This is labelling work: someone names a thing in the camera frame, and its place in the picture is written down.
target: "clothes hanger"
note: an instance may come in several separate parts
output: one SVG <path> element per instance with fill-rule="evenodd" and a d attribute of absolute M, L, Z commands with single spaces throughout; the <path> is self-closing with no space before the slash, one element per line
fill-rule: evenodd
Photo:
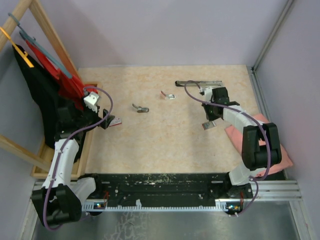
<path fill-rule="evenodd" d="M 23 60 L 26 62 L 26 64 L 28 64 L 29 68 L 34 68 L 35 66 L 30 62 L 30 60 L 27 58 L 28 53 L 22 52 L 20 50 L 20 48 L 14 43 L 14 41 L 12 41 L 10 35 L 2 28 L 0 27 L 0 30 L 3 32 L 3 34 L 9 39 L 10 43 L 12 44 L 12 46 L 15 48 L 15 50 L 19 53 L 19 55 L 23 58 Z"/>
<path fill-rule="evenodd" d="M 37 43 L 36 39 L 34 37 L 31 37 L 27 34 L 27 32 L 20 26 L 20 22 L 18 19 L 16 19 L 15 16 L 12 15 L 12 13 L 8 13 L 8 15 L 16 22 L 18 28 L 20 28 L 19 34 L 23 38 L 23 40 L 27 40 L 29 43 L 34 45 L 37 49 L 39 49 L 40 52 L 42 52 L 51 62 L 54 63 L 69 79 L 71 79 L 73 76 L 72 74 L 65 68 L 63 64 L 61 64 L 59 61 L 57 61 L 50 53 L 48 53 L 39 43 Z"/>

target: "beige tabletop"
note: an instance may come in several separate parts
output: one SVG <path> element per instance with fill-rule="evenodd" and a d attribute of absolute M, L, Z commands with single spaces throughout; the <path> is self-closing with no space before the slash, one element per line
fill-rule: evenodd
<path fill-rule="evenodd" d="M 225 128 L 204 130 L 207 122 L 201 103 L 176 87 L 175 81 L 222 81 L 231 101 L 237 101 L 249 114 L 258 106 L 245 65 L 137 66 L 81 68 L 84 82 L 101 82 L 112 97 L 112 115 L 121 125 L 94 129 L 86 173 L 223 173 L 232 170 L 241 156 Z M 203 99 L 198 88 L 189 91 Z M 174 94 L 165 100 L 160 91 Z M 101 93 L 102 108 L 110 103 Z M 148 107 L 137 113 L 132 103 Z"/>

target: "pink cloth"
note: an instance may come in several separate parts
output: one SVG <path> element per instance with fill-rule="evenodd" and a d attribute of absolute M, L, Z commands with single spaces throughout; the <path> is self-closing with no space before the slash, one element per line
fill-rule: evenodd
<path fill-rule="evenodd" d="M 259 113 L 258 115 L 253 116 L 256 120 L 262 121 L 264 123 L 269 123 L 269 121 L 265 118 L 265 116 L 263 116 L 261 113 Z M 234 126 L 229 126 L 225 129 L 226 134 L 228 135 L 229 139 L 231 140 L 233 146 L 235 147 L 235 149 L 241 153 L 242 151 L 242 134 L 241 132 L 239 132 Z M 259 141 L 260 145 L 264 145 L 265 142 L 260 140 Z M 294 164 L 292 163 L 292 161 L 290 160 L 287 151 L 285 150 L 285 148 L 281 145 L 281 154 L 282 154 L 282 160 L 279 164 L 275 164 L 270 168 L 269 171 L 269 175 L 270 174 L 275 174 L 285 168 L 291 167 Z M 256 177 L 262 177 L 265 174 L 265 170 L 259 172 Z"/>

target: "wooden tray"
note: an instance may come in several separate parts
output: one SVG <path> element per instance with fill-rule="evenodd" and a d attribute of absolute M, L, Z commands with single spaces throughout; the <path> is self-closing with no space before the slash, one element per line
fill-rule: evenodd
<path fill-rule="evenodd" d="M 93 86 L 101 88 L 100 82 L 86 82 L 86 84 L 91 84 Z M 78 161 L 76 161 L 73 164 L 73 167 L 72 167 L 72 173 L 71 173 L 72 180 L 77 180 L 81 175 L 85 174 L 93 134 L 94 132 L 93 130 L 91 130 L 91 131 L 88 131 L 85 135 L 81 157 L 80 159 L 78 159 Z M 54 153 L 55 153 L 55 150 L 48 147 L 45 144 L 45 139 L 43 138 L 41 147 L 37 154 L 38 157 L 40 157 L 44 162 L 52 162 Z M 48 172 L 45 170 L 42 170 L 37 166 L 33 166 L 31 176 L 36 179 L 46 179 L 48 176 Z"/>

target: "wall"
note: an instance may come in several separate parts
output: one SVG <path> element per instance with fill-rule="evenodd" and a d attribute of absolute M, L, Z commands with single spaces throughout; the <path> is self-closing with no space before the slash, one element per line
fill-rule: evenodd
<path fill-rule="evenodd" d="M 42 0 L 77 67 L 253 65 L 286 0 Z"/>
<path fill-rule="evenodd" d="M 294 162 L 309 215 L 320 222 L 320 1 L 297 0 L 258 78 L 281 142 Z M 320 239 L 320 228 L 315 228 Z"/>
<path fill-rule="evenodd" d="M 0 0 L 0 26 L 17 2 Z M 21 24 L 52 52 L 29 11 Z M 12 38 L 23 43 L 17 29 Z M 9 43 L 0 52 L 0 113 L 0 134 L 37 153 L 43 138 L 41 112 L 31 98 Z M 31 170 L 31 164 L 0 148 L 0 239 L 15 240 L 19 236 L 35 182 L 30 177 Z"/>

